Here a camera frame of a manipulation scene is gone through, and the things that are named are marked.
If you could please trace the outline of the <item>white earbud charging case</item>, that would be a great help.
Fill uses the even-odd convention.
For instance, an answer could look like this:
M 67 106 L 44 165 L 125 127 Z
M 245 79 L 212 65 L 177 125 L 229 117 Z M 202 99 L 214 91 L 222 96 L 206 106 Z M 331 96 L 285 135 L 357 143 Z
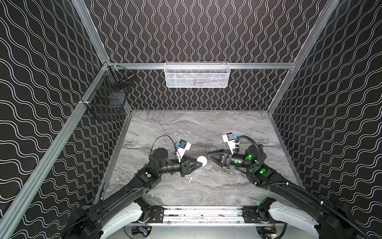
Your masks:
M 202 167 L 206 166 L 207 165 L 207 158 L 205 156 L 199 156 L 197 158 L 197 162 L 201 163 L 202 164 Z

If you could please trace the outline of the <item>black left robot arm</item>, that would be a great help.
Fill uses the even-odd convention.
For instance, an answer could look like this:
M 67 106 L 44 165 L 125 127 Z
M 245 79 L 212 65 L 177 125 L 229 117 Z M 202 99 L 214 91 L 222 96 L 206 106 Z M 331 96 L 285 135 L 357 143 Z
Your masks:
M 96 205 L 74 211 L 61 238 L 106 239 L 130 223 L 147 223 L 151 205 L 142 197 L 161 182 L 161 176 L 180 173 L 184 177 L 206 166 L 207 162 L 204 156 L 195 159 L 184 155 L 180 160 L 170 159 L 168 150 L 155 149 L 149 155 L 149 162 L 126 186 Z

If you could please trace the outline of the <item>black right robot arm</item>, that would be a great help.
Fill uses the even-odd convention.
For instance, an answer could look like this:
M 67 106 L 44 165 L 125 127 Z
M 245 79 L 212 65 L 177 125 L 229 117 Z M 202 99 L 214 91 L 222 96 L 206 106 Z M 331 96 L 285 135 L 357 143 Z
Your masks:
M 262 147 L 250 145 L 244 154 L 230 149 L 208 152 L 207 158 L 220 167 L 243 169 L 247 179 L 256 187 L 282 196 L 297 208 L 283 206 L 274 199 L 265 199 L 260 206 L 267 220 L 281 221 L 304 230 L 318 239 L 366 239 L 366 233 L 356 225 L 350 207 L 333 203 L 290 182 L 265 164 Z

